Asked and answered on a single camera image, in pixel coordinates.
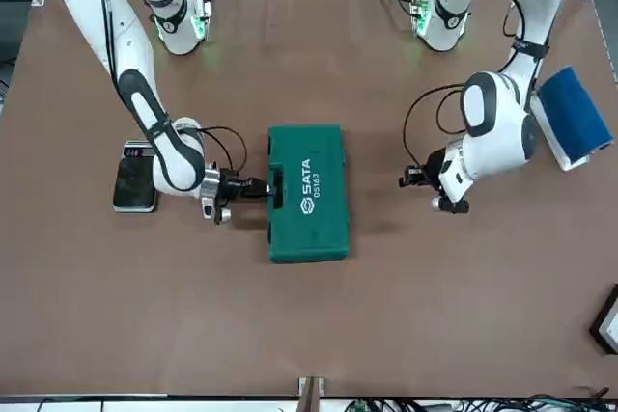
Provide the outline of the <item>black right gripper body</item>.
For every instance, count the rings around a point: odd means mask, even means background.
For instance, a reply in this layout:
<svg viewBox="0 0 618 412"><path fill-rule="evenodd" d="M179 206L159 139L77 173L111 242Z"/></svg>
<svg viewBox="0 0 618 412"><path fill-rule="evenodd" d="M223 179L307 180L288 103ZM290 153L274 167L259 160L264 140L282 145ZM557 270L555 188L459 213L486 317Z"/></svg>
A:
<svg viewBox="0 0 618 412"><path fill-rule="evenodd" d="M229 203L249 200L251 180L228 168L219 171L217 207L223 209Z"/></svg>

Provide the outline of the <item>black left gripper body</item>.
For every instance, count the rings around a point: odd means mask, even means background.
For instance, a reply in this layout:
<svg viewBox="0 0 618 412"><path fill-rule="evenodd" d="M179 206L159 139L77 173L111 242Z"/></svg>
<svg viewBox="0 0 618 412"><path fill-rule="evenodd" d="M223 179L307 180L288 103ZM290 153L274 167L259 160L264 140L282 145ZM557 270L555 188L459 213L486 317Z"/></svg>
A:
<svg viewBox="0 0 618 412"><path fill-rule="evenodd" d="M440 189L439 174L445 157L445 148L432 151L426 162L422 165L421 170L429 184L433 189Z"/></svg>

